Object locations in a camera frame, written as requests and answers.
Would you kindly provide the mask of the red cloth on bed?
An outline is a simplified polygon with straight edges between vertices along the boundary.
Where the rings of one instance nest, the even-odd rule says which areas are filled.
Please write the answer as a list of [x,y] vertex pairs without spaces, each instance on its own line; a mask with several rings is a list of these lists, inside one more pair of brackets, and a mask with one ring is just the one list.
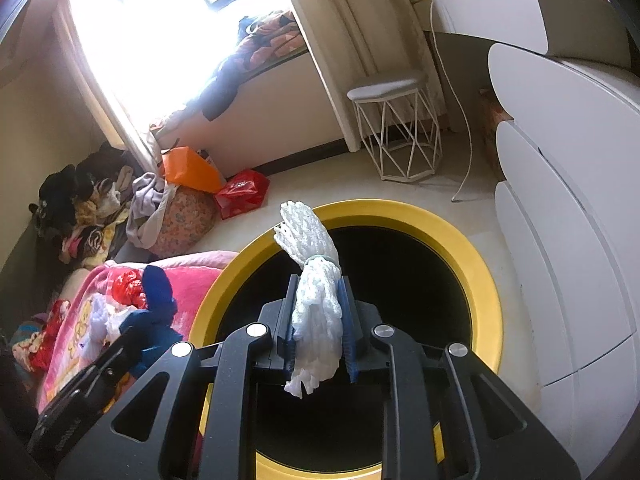
[[55,341],[58,338],[58,332],[68,310],[70,310],[70,302],[68,300],[56,300],[49,312],[48,320],[44,324],[43,330],[35,334],[35,338],[29,347],[28,357],[30,369],[34,373],[44,373],[49,369]]

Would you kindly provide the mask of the right cream curtain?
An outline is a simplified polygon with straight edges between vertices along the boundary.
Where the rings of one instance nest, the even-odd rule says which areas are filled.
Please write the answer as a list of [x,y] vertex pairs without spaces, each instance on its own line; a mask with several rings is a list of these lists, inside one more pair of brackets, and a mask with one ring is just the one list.
[[446,113],[431,50],[410,0],[291,2],[349,151],[360,150],[360,136],[347,91],[367,76],[422,70],[436,114]]

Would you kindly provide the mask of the pink teddy bear blanket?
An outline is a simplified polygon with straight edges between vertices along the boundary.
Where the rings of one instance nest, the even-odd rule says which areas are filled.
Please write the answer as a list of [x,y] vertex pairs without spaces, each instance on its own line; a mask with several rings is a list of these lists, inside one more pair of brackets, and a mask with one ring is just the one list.
[[[212,250],[157,260],[169,278],[177,313],[171,328],[189,336],[195,315],[234,252]],[[66,312],[56,335],[52,360],[37,394],[37,410],[43,412],[63,387],[98,357],[120,335],[119,326],[138,306],[136,300],[116,298],[124,293],[126,278],[142,278],[143,263],[107,262],[89,272]]]

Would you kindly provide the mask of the yellow rimmed black trash bin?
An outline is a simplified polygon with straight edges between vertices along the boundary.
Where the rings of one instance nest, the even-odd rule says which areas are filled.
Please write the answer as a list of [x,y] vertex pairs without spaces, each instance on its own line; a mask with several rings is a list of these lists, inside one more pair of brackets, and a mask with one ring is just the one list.
[[[496,372],[503,347],[502,311],[498,292],[488,267],[471,242],[454,226],[424,209],[392,200],[345,200],[324,205],[314,210],[327,230],[373,226],[408,235],[423,243],[442,259],[462,287],[471,319],[470,348],[477,357]],[[273,257],[280,247],[273,234],[266,233],[245,247],[230,263],[221,277],[209,289],[190,331],[189,339],[198,346],[213,342],[224,314],[230,312],[232,300],[238,296],[241,286],[259,267]],[[364,328],[363,314],[350,313],[350,307],[342,307],[344,356],[360,351],[360,341],[370,342],[372,328]],[[472,453],[475,467],[472,479],[480,479],[480,473],[488,479],[498,479],[498,474],[488,472],[488,461],[480,451],[480,430],[475,437],[477,456]],[[339,474],[316,474],[277,464],[262,454],[256,454],[257,479],[381,479],[381,465]]]

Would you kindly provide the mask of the dark jacket on sill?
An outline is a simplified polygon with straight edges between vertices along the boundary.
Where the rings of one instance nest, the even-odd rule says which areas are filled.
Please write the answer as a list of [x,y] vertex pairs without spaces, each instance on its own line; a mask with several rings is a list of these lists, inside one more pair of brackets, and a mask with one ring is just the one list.
[[212,122],[224,114],[234,101],[245,79],[246,69],[239,58],[225,60],[198,98],[202,115]]

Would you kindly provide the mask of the red plastic bag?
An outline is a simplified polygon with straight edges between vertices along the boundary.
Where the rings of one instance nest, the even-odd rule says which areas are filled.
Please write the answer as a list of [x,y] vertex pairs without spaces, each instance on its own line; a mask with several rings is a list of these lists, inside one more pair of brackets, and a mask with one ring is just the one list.
[[112,298],[126,307],[146,308],[146,296],[142,285],[142,272],[128,270],[114,279],[111,289]]

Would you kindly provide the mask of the left cream curtain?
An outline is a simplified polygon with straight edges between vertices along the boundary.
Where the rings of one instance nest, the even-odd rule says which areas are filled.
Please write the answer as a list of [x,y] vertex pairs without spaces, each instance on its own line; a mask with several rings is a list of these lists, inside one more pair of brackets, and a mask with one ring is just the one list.
[[158,174],[160,146],[151,133],[134,125],[113,84],[91,57],[90,41],[79,31],[82,19],[74,12],[77,8],[77,0],[58,0],[52,18],[55,37],[82,102],[112,148],[128,151],[143,171]]

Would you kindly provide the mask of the red shopping bag on floor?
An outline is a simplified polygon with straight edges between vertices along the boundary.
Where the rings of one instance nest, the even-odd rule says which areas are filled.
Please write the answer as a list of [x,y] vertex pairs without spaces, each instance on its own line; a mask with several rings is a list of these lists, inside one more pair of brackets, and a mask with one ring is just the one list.
[[226,220],[258,209],[269,185],[269,179],[253,169],[240,171],[215,194],[221,218]]

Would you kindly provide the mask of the white scalloped dresser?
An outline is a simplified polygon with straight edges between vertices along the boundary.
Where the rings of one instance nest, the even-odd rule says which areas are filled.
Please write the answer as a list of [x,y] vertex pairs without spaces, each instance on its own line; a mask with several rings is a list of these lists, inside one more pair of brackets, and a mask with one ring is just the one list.
[[587,479],[639,474],[639,81],[603,0],[433,0],[487,40],[496,209],[532,322],[540,419]]

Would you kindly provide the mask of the blue glove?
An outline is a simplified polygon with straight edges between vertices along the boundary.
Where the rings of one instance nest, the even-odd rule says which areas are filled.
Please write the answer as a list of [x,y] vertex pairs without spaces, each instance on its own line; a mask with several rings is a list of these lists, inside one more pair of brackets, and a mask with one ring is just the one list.
[[139,356],[129,370],[136,379],[173,344],[182,341],[182,336],[171,327],[178,308],[165,271],[158,266],[146,266],[142,289],[146,308],[131,312],[119,325],[122,335],[127,330],[134,330],[138,335]]

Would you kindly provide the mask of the orange patterned blanket on sill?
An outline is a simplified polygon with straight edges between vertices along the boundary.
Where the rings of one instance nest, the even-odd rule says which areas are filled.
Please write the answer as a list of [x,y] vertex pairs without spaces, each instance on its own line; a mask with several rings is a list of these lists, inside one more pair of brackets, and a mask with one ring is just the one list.
[[306,49],[306,41],[291,10],[271,13],[247,27],[235,51],[242,73],[261,70]]

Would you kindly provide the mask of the floral fabric laundry basket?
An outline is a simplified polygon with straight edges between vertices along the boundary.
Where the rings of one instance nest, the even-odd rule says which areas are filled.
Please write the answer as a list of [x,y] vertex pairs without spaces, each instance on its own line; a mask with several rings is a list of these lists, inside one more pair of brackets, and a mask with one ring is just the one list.
[[165,210],[160,232],[149,252],[160,258],[185,254],[212,229],[217,216],[212,194],[180,186]]

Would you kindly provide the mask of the pile of clothes in corner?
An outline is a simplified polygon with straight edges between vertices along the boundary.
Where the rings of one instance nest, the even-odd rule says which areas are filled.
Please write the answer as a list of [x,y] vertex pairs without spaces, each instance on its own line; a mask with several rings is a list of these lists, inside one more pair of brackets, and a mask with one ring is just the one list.
[[132,181],[141,175],[134,156],[108,143],[78,164],[49,174],[38,200],[28,205],[37,235],[56,250],[62,263],[87,258],[88,239],[125,209]]

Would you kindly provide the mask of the cream curtain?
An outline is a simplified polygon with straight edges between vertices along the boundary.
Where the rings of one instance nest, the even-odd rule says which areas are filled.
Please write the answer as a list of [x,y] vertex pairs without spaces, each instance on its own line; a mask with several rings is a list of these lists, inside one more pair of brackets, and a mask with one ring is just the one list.
[[143,171],[158,174],[160,146],[151,133],[134,125],[113,84],[91,57],[90,41],[79,31],[82,19],[74,12],[77,8],[77,0],[58,0],[52,18],[55,37],[82,102],[112,148],[128,151]]
[[367,76],[422,70],[436,114],[446,113],[431,50],[410,0],[291,2],[349,151],[360,150],[360,136],[347,91]]

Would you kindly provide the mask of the lavender clothes on basket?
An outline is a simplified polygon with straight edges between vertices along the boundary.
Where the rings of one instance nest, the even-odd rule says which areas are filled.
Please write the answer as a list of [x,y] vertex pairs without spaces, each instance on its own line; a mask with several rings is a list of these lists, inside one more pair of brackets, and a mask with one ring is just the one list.
[[177,187],[154,172],[132,182],[132,200],[126,225],[128,240],[137,248],[150,249],[160,235],[165,212]]

